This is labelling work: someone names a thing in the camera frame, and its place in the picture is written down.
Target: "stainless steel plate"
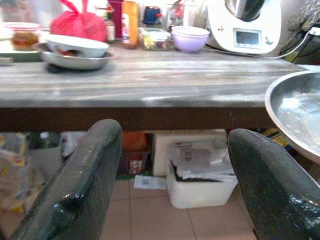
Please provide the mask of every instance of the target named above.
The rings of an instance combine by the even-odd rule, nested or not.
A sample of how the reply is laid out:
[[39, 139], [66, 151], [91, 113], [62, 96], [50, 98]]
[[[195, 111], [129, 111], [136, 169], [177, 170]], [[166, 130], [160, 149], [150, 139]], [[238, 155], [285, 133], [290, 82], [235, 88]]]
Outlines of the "stainless steel plate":
[[103, 68], [113, 56], [111, 53], [105, 52], [104, 56], [99, 58], [85, 58], [76, 56], [64, 56], [51, 52], [45, 43], [37, 43], [32, 46], [40, 52], [40, 58], [48, 63], [63, 68], [77, 70], [94, 70]]
[[320, 72], [280, 77], [267, 89], [265, 107], [287, 141], [320, 164]]

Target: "purple bowl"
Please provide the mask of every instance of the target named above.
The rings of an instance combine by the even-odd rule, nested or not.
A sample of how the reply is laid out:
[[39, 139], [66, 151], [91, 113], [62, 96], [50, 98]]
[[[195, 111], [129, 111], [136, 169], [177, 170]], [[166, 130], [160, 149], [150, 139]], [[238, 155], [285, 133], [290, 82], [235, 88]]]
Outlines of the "purple bowl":
[[177, 35], [177, 36], [195, 38], [195, 39], [203, 39], [203, 38], [208, 36], [208, 34], [201, 36], [201, 35], [191, 35], [191, 34], [188, 34], [188, 33], [181, 33], [181, 32], [176, 32], [176, 31], [172, 31], [171, 33], [174, 34], [174, 35]]
[[190, 36], [207, 36], [210, 34], [208, 30], [195, 26], [173, 26], [172, 31], [179, 34], [187, 34]]
[[201, 50], [208, 39], [209, 35], [203, 37], [186, 36], [183, 34], [172, 33], [172, 40], [177, 49], [184, 53], [195, 53]]

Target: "white box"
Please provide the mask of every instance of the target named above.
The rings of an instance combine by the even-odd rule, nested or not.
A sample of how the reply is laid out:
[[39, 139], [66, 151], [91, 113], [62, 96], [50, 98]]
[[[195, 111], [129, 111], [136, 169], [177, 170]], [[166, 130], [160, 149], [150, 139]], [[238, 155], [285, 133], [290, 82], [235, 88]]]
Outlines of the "white box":
[[178, 209], [224, 205], [237, 183], [237, 180], [231, 182], [177, 181], [171, 164], [166, 176], [170, 201]]
[[167, 175], [169, 146], [172, 143], [219, 140], [227, 144], [227, 132], [224, 129], [164, 130], [153, 136], [153, 175], [158, 177]]

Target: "tiled floor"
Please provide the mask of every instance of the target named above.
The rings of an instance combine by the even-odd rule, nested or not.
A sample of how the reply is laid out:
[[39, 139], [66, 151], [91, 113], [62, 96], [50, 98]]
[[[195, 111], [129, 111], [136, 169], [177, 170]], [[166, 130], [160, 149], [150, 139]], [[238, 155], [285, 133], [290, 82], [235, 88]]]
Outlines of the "tiled floor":
[[[7, 235], [21, 216], [0, 213]], [[256, 240], [239, 188], [223, 206], [174, 208], [167, 191], [116, 181], [100, 240]]]

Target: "orange bottle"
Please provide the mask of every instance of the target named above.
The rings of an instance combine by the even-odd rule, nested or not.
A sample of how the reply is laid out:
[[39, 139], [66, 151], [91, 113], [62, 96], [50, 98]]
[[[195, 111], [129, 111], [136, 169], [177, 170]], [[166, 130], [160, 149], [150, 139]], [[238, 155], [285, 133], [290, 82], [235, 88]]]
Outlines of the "orange bottle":
[[122, 2], [122, 44], [126, 49], [136, 49], [138, 45], [138, 3]]

